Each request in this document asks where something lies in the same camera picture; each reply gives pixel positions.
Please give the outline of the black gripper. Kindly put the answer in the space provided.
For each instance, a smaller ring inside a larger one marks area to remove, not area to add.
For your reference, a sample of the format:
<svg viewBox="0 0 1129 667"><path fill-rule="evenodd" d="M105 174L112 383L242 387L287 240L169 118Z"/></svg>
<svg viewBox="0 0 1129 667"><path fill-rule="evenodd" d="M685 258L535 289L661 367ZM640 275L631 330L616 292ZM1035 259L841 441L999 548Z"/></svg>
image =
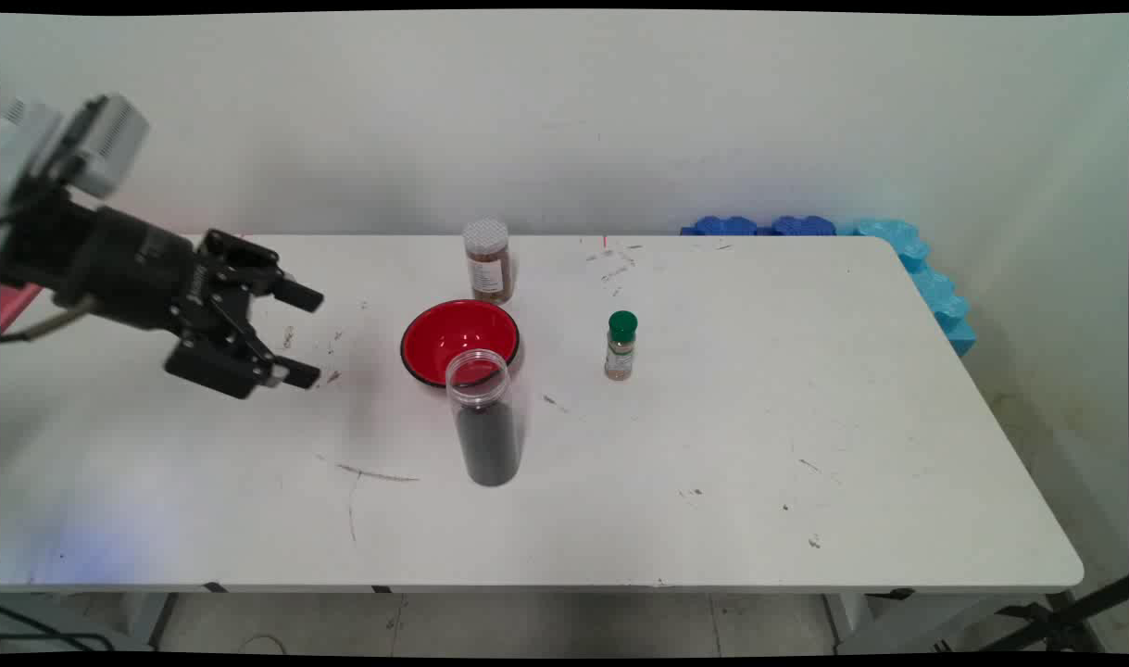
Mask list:
<svg viewBox="0 0 1129 667"><path fill-rule="evenodd" d="M201 301L184 299L199 266ZM320 368L271 353L251 324L257 298L318 311L322 292L286 273L280 255L212 229L194 245L116 208L79 207L64 187L35 195L2 219L2 283L38 284L60 311L18 336L47 336L86 316L180 337L166 372L234 398L259 388L308 390ZM246 291L217 291L220 288Z"/></svg>

